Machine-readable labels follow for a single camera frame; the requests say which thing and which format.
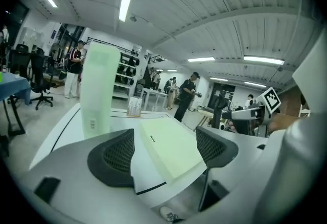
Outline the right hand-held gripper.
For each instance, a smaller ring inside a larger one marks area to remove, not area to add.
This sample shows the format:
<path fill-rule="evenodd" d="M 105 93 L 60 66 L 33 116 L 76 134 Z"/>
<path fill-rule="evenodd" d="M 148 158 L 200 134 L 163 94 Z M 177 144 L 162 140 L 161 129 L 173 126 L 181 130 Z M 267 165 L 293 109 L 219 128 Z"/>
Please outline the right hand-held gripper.
<path fill-rule="evenodd" d="M 258 97 L 249 101 L 247 110 L 250 110 L 249 121 L 250 136 L 268 136 L 268 124 L 273 112 L 279 109 L 281 101 L 273 87 L 270 87 Z M 221 114 L 223 119 L 245 120 L 246 110 L 225 111 Z"/>

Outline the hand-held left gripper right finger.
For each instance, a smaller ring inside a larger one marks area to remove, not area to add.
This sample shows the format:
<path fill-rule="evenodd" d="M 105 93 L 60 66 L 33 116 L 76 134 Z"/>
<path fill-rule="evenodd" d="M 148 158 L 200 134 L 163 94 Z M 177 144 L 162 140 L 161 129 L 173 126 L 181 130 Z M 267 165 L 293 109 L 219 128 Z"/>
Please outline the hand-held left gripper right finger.
<path fill-rule="evenodd" d="M 206 165 L 199 203 L 203 212 L 222 201 L 252 170 L 267 140 L 205 127 L 196 128 L 197 149 Z"/>

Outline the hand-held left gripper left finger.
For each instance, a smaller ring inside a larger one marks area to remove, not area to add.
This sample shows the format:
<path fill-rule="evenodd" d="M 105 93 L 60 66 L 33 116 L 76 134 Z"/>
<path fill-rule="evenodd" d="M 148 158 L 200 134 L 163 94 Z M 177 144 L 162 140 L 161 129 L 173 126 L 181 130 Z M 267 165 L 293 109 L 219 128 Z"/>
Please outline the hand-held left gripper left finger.
<path fill-rule="evenodd" d="M 136 195 L 133 129 L 60 147 L 24 177 L 24 189 L 54 223 L 162 223 Z"/>

